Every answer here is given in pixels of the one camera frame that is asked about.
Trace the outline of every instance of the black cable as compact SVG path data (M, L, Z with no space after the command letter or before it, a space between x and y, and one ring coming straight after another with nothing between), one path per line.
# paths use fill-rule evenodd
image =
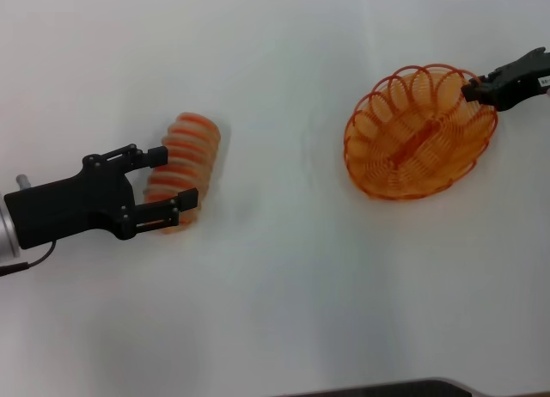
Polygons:
M55 245L57 244L57 241L52 241L52 245L50 246L50 249L47 250L47 252L42 255L40 258L38 258L35 262L31 262L28 267L37 266L38 264L44 262L47 260L47 258L52 255L53 250L55 249Z
M35 262L31 262L30 264L28 262L20 262L19 264L13 264L11 266L0 266L0 277L13 274L14 272L28 270L32 266L37 266L38 264L44 262L52 254L53 250L55 249L56 243L57 241L53 241L50 249L48 249L47 252Z

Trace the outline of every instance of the white surface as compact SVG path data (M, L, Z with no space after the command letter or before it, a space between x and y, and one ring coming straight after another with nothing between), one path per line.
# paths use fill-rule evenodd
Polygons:
M0 0L0 34L2 192L154 146L181 111L225 149L194 229L89 232L0 280L3 395L550 389L548 98L434 198L368 200L341 161L381 77L549 45L547 0Z

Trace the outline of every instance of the orange spiral object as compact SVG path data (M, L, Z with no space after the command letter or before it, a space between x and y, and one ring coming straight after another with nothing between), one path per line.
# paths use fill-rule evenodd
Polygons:
M377 199L420 199L474 168L498 117L493 107L464 100L465 75L478 79L446 64L406 66L357 104L344 159L359 189Z
M208 193L211 172L220 142L220 132L209 119L196 113L182 113L168 128L162 144L168 148L168 165L153 169L145 202L169 199L186 189L199 190L197 208L180 214L180 225L165 228L164 233L179 232L194 223Z

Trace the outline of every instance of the orange wire basket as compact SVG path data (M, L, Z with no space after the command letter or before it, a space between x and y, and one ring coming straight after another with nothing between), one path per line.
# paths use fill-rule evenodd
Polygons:
M466 102L465 75L446 64L406 66L382 79L356 106L344 134L345 165L372 198L420 199L470 172L498 116Z

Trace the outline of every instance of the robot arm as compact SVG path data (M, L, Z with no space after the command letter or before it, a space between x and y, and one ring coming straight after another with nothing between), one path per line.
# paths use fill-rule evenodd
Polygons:
M88 229L104 229L128 240L141 232L178 225L180 212L197 207L196 188L164 201L136 205L125 177L133 170L167 163L167 148L143 153L131 144L104 155L85 156L82 170L72 178L24 186L3 201L0 198L0 262L17 257L19 247L36 247Z
M545 94L550 88L550 53L545 50L539 47L487 76L471 79L462 87L464 98L467 102L492 105L502 112L528 98Z

